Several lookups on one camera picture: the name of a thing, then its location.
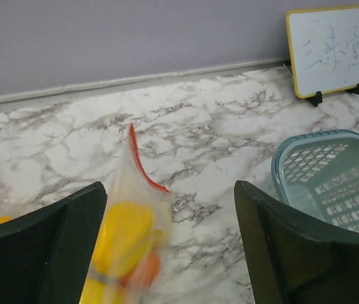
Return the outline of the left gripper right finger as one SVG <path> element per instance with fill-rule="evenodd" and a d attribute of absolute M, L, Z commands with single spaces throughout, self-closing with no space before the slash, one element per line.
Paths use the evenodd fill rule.
<path fill-rule="evenodd" d="M 234 200 L 257 303 L 359 303 L 359 233 L 313 218 L 249 182 Z"/>

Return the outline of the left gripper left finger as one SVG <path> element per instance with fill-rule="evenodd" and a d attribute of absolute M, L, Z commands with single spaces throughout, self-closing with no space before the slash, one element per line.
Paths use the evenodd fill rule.
<path fill-rule="evenodd" d="M 94 182 L 0 224 L 0 303 L 78 303 L 106 202 Z"/>

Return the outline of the orange tangerine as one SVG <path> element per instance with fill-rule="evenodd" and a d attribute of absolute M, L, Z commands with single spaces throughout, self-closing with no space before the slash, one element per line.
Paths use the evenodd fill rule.
<path fill-rule="evenodd" d="M 161 270 L 160 257 L 155 250 L 143 259 L 136 268 L 127 274 L 122 282 L 125 286 L 144 289 L 150 287 Z"/>

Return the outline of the large yellow lemon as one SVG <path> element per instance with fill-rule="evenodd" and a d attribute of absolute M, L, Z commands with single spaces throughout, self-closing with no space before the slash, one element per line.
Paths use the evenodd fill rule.
<path fill-rule="evenodd" d="M 116 286 L 107 286 L 88 277 L 80 297 L 80 304 L 123 303 L 123 292 Z"/>

